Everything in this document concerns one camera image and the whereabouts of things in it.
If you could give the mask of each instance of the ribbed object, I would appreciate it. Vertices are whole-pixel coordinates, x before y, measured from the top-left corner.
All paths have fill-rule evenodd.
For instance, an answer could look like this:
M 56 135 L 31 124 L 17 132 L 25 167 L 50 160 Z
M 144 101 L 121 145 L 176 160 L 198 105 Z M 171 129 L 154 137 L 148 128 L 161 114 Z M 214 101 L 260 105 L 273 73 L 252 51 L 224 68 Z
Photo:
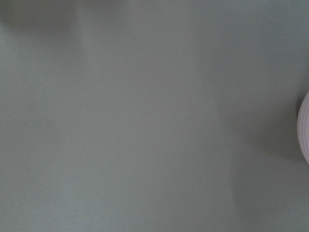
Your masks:
M 309 93 L 305 96 L 298 112 L 297 136 L 300 149 L 309 163 Z

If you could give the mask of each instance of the gray background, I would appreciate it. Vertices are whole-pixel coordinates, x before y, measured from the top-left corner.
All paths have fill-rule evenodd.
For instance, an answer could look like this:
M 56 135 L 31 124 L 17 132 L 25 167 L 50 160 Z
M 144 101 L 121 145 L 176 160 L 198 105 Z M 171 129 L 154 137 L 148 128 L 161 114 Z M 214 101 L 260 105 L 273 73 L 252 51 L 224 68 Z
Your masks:
M 307 0 L 0 0 L 1 232 L 309 230 Z

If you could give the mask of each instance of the gray surface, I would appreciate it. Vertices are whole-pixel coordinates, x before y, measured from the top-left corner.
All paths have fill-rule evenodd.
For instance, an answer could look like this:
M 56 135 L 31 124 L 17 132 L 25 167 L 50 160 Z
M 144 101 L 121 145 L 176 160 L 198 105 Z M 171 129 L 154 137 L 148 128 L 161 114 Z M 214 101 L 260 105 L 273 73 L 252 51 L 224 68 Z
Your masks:
M 1 232 L 309 230 L 309 2 L 2 0 Z

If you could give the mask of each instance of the pink ribbed edge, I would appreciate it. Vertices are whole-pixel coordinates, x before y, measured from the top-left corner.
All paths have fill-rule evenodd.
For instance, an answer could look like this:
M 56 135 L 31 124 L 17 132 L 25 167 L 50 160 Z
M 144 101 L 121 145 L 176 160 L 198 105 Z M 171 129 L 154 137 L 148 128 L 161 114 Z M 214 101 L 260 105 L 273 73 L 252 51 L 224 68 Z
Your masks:
M 297 137 L 300 149 L 309 163 L 309 93 L 305 96 L 298 112 Z

